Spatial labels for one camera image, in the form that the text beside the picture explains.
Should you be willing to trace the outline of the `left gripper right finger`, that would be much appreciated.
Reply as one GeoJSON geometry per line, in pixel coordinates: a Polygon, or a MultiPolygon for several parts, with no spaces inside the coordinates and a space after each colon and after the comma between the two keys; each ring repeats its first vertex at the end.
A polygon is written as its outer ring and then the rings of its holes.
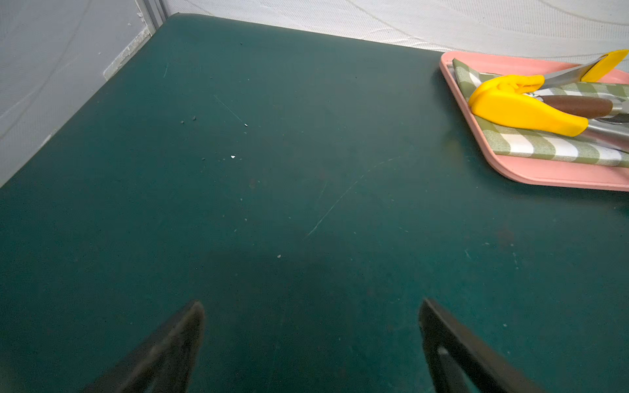
{"type": "Polygon", "coordinates": [[[419,310],[424,355],[436,392],[542,392],[436,300],[419,310]]]}

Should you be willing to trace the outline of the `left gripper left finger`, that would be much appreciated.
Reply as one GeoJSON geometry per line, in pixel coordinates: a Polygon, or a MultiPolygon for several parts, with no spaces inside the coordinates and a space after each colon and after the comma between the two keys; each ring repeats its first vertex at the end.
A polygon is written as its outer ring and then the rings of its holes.
{"type": "Polygon", "coordinates": [[[190,301],[84,392],[186,392],[205,331],[200,301],[190,301]]]}

